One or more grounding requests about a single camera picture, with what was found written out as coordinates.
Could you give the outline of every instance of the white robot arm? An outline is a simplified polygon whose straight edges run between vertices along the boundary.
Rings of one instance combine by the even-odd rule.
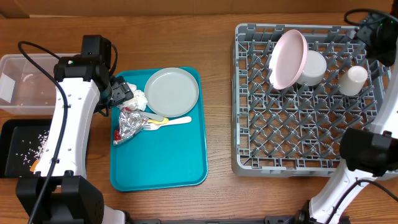
[[[24,44],[49,52],[32,43]],[[57,89],[50,133],[35,167],[35,177],[20,178],[17,183],[16,194],[30,216],[29,223],[127,224],[131,221],[127,212],[107,207],[102,193],[86,180],[86,147],[93,113],[107,116],[111,107],[133,97],[123,77],[112,76],[118,58],[115,46],[112,47],[116,56],[111,68],[111,42],[100,35],[83,36],[81,54],[60,58],[54,68],[55,82],[64,91],[68,105],[64,105]],[[51,172],[66,106],[65,131]],[[61,193],[52,193],[57,186]]]
[[[398,65],[398,52],[396,52],[394,65]],[[394,66],[391,74],[391,80],[384,95],[381,108],[370,125],[369,132],[379,135],[388,135],[389,138],[398,139],[398,66]],[[382,174],[367,172],[362,169],[349,169],[347,161],[342,159],[339,166],[329,179],[322,191],[311,199],[308,207],[309,217],[316,220],[317,223],[337,224],[344,210],[351,201],[360,193],[367,182],[356,185],[353,190],[344,198],[336,213],[338,201],[344,196],[347,190],[358,180],[376,180]]]
[[[94,109],[100,100],[100,91],[93,80],[84,82],[83,78],[66,78],[59,84],[67,95],[69,109],[65,134],[52,175],[61,177],[69,170],[73,175],[86,178],[87,139]],[[57,99],[47,145],[35,168],[35,173],[40,172],[42,177],[47,176],[60,135],[64,105],[58,89]]]

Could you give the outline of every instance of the white plate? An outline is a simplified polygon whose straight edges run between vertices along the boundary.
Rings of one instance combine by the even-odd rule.
[[[298,30],[287,31],[272,51],[269,81],[281,90],[293,85],[303,72],[307,60],[307,41]]]
[[[197,81],[181,68],[165,68],[155,72],[148,79],[144,92],[148,107],[169,118],[188,113],[199,97]]]

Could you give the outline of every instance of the gray dish rack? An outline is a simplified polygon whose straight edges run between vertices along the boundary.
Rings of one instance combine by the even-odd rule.
[[[365,45],[353,40],[353,26],[240,24],[233,44],[231,123],[232,169],[241,176],[331,176],[341,159],[347,127],[368,129],[391,77],[389,67],[365,58]],[[276,90],[269,83],[272,50],[283,33],[299,30],[308,49],[326,59],[323,81]],[[356,96],[337,85],[354,65],[368,70]],[[381,179],[398,175],[386,173]]]

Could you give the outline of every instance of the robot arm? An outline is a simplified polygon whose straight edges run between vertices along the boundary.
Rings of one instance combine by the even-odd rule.
[[[81,54],[62,57],[54,68],[54,76],[68,98],[68,118],[57,165],[52,176],[66,171],[86,178],[85,157],[93,113],[116,106],[133,97],[122,77],[109,73],[111,43],[99,35],[83,37]],[[35,174],[45,177],[50,169],[63,116],[62,96],[57,89],[57,102],[47,145]]]
[[[83,78],[66,78],[59,84],[68,97],[69,109],[65,134],[52,175],[61,177],[69,170],[73,175],[86,178],[87,139],[93,112],[100,99],[100,91],[93,80],[84,82]],[[35,173],[40,172],[42,177],[47,176],[49,171],[62,124],[64,105],[58,89],[57,99],[59,100],[55,104],[47,145],[35,168]]]
[[[379,19],[378,16],[369,15],[370,21]],[[384,26],[380,30],[379,23],[373,24],[373,27],[364,26],[357,32],[357,37],[366,43],[368,56],[375,57],[384,64],[398,65],[398,45],[396,25]],[[372,32],[389,34],[379,35],[376,38]],[[368,183],[363,182],[356,185],[358,180],[376,180],[387,170],[398,169],[398,152],[396,142],[398,141],[398,68],[394,67],[391,80],[384,95],[383,104],[376,118],[371,123],[369,133],[359,130],[347,130],[340,144],[340,154],[343,158],[327,182],[322,191],[311,199],[308,205],[307,223],[341,223],[341,215],[348,207],[351,201],[360,193]],[[344,198],[336,213],[333,209],[337,206],[339,200],[353,186],[356,185]]]

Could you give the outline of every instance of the white cup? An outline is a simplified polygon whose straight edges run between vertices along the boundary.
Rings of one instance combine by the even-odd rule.
[[[307,60],[305,61],[304,70],[297,80],[298,84],[304,83],[313,86],[323,80],[326,71],[326,60],[319,52],[309,50]]]
[[[357,95],[366,80],[368,79],[368,71],[361,66],[351,67],[343,76],[338,80],[340,85],[340,93],[346,96]]]

